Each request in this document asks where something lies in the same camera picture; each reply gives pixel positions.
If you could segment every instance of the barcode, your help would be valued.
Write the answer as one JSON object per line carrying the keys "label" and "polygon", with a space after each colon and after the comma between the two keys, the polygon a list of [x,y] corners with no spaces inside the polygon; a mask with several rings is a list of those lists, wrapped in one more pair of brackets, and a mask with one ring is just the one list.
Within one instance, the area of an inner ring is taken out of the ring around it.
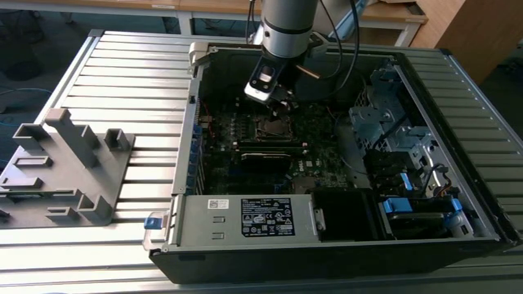
{"label": "barcode", "polygon": [[207,204],[207,209],[228,209],[230,200],[228,199],[210,199]]}

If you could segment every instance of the circuit board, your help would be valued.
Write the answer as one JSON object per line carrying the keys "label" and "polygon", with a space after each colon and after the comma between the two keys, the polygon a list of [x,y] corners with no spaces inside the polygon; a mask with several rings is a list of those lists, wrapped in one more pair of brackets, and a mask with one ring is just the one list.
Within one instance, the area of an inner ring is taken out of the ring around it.
{"label": "circuit board", "polygon": [[306,105],[275,117],[246,97],[208,97],[202,103],[207,195],[347,187],[336,120],[324,107]]}

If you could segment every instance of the aluminum extrusion table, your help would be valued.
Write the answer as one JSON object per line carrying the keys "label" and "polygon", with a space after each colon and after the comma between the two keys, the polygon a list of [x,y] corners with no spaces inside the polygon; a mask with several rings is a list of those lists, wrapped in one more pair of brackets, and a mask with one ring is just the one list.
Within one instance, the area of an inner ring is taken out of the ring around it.
{"label": "aluminum extrusion table", "polygon": [[[136,134],[114,222],[107,227],[0,231],[0,292],[255,292],[364,288],[360,293],[493,293],[523,286],[523,251],[475,258],[430,274],[260,284],[176,285],[142,247],[143,220],[168,209],[190,81],[188,46],[243,39],[94,31],[39,115],[68,108],[95,132]],[[523,230],[522,141],[451,55],[438,50],[364,46],[403,52],[498,195]],[[160,242],[163,232],[154,241]]]}

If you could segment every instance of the black cable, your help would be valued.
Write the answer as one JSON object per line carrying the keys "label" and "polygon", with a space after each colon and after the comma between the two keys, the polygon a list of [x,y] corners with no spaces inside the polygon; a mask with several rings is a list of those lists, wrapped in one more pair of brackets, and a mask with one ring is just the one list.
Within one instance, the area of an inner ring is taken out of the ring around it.
{"label": "black cable", "polygon": [[231,26],[228,27],[228,30],[232,30],[232,27],[236,25],[238,20],[235,20],[231,24]]}
{"label": "black cable", "polygon": [[251,22],[252,22],[254,33],[256,33],[256,24],[254,23],[254,8],[255,7],[256,7],[256,0],[252,0]]}
{"label": "black cable", "polygon": [[446,192],[453,187],[453,181],[447,177],[447,173],[442,173],[443,178],[447,180],[443,188],[438,191],[437,196],[443,196],[443,192]]}
{"label": "black cable", "polygon": [[246,44],[248,44],[248,23],[251,21],[251,11],[254,10],[254,0],[250,0],[248,13],[247,13],[247,23],[246,23]]}
{"label": "black cable", "polygon": [[339,49],[339,51],[340,51],[340,56],[339,56],[339,59],[338,59],[338,68],[336,68],[335,72],[334,72],[331,75],[328,75],[327,77],[320,77],[320,78],[319,78],[319,80],[328,80],[328,79],[331,79],[332,77],[338,76],[338,74],[340,73],[342,64],[343,64],[343,47],[342,47],[340,36],[338,35],[338,30],[336,30],[335,22],[332,21],[332,18],[330,17],[330,13],[328,13],[326,4],[324,4],[323,0],[319,0],[319,3],[322,4],[322,7],[324,8],[324,11],[326,11],[326,14],[327,14],[327,18],[328,18],[328,21],[330,21],[330,25],[332,26],[332,30],[335,31],[338,49]]}
{"label": "black cable", "polygon": [[423,187],[422,187],[422,190],[421,190],[422,194],[427,191],[429,182],[431,181],[431,175],[433,175],[433,172],[435,171],[435,169],[437,169],[438,167],[445,167],[445,164],[435,164],[435,165],[431,167],[431,170],[430,170],[427,176],[425,176]]}
{"label": "black cable", "polygon": [[298,100],[298,102],[315,103],[315,102],[319,102],[319,101],[330,99],[343,89],[343,87],[347,84],[347,81],[350,80],[350,76],[352,74],[354,67],[355,67],[356,60],[358,60],[358,55],[359,55],[359,52],[360,52],[360,21],[358,19],[358,11],[356,11],[356,5],[354,3],[354,0],[350,0],[350,3],[351,3],[352,17],[354,17],[354,26],[355,26],[354,57],[352,57],[351,65],[350,65],[350,71],[347,72],[347,75],[344,76],[342,85],[330,94],[327,94],[324,97],[322,97],[319,99]]}
{"label": "black cable", "polygon": [[387,137],[399,129],[399,127],[402,126],[402,124],[405,123],[405,121],[407,120],[407,114],[394,123],[394,125],[391,126],[391,128],[383,133],[382,136],[379,136],[378,140],[375,141],[375,143],[372,144],[371,149],[375,149],[378,144],[382,143]]}

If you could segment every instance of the warning label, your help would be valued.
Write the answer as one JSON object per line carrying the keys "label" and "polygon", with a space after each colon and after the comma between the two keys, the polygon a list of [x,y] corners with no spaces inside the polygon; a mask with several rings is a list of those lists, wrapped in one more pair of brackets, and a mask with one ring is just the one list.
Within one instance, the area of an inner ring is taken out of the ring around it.
{"label": "warning label", "polygon": [[242,234],[246,237],[294,236],[291,198],[242,199]]}

